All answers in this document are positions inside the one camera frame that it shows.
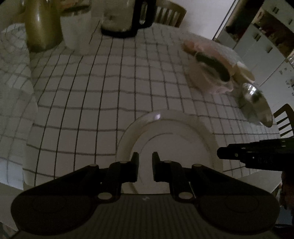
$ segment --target chair back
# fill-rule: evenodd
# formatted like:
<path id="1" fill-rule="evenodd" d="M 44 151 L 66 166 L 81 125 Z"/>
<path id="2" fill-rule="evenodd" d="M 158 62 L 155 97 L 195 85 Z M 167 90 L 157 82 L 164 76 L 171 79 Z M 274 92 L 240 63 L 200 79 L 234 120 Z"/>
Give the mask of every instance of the chair back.
<path id="1" fill-rule="evenodd" d="M 274 113 L 281 138 L 288 138 L 294 133 L 294 111 L 288 104 L 283 105 Z"/>
<path id="2" fill-rule="evenodd" d="M 157 10 L 154 22 L 174 27 L 180 26 L 187 12 L 182 6 L 167 0 L 157 0 L 156 6 Z M 146 18 L 146 11 L 147 4 L 144 3 L 141 10 L 141 20 Z"/>

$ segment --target plate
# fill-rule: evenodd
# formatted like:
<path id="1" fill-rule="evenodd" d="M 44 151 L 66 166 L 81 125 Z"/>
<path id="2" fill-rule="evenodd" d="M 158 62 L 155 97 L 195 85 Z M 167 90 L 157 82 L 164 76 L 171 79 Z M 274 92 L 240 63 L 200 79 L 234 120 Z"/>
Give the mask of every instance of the plate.
<path id="1" fill-rule="evenodd" d="M 168 183 L 153 180 L 154 151 L 161 161 L 176 161 L 189 168 L 199 163 L 222 172 L 223 163 L 216 155 L 217 149 L 215 137 L 195 116 L 175 110 L 143 115 L 127 128 L 118 145 L 117 161 L 129 161 L 133 152 L 139 153 L 138 181 L 123 184 L 123 192 L 169 193 Z"/>

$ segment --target dining table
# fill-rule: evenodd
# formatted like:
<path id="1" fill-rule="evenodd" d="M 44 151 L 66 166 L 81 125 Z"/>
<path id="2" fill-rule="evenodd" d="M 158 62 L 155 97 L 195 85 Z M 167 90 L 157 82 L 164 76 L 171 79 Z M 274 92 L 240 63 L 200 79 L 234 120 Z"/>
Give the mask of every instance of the dining table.
<path id="1" fill-rule="evenodd" d="M 153 24 L 136 37 L 102 35 L 92 18 L 89 51 L 80 55 L 64 42 L 29 52 L 24 24 L 1 32 L 0 182 L 37 186 L 90 164 L 119 161 L 118 144 L 140 116 L 172 109 L 197 117 L 219 147 L 279 138 L 271 128 L 250 123 L 238 106 L 240 92 L 207 94 L 189 79 L 193 56 L 184 40 L 209 44 L 232 65 L 230 48 L 183 29 Z M 237 160 L 223 160 L 223 173 L 253 173 Z"/>

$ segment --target metal bowl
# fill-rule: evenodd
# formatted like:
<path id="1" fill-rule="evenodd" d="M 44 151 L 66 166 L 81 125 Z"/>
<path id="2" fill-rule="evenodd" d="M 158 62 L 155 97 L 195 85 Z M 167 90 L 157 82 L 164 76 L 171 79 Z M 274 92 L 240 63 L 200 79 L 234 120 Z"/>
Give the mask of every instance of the metal bowl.
<path id="1" fill-rule="evenodd" d="M 242 95 L 239 106 L 247 120 L 256 125 L 263 124 L 270 128 L 273 125 L 273 115 L 260 90 L 250 83 L 242 84 Z"/>

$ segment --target ribbed panel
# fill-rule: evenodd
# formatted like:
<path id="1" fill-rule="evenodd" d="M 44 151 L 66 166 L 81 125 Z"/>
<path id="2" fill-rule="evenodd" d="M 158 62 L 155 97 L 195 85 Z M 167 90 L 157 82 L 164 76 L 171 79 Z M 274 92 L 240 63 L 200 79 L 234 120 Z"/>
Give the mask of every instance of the ribbed panel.
<path id="1" fill-rule="evenodd" d="M 15 239 L 274 239 L 270 232 L 237 236 L 221 232 L 205 222 L 191 204 L 178 203 L 170 195 L 122 195 L 112 204 L 100 205 L 81 227 L 57 236 L 20 232 Z"/>

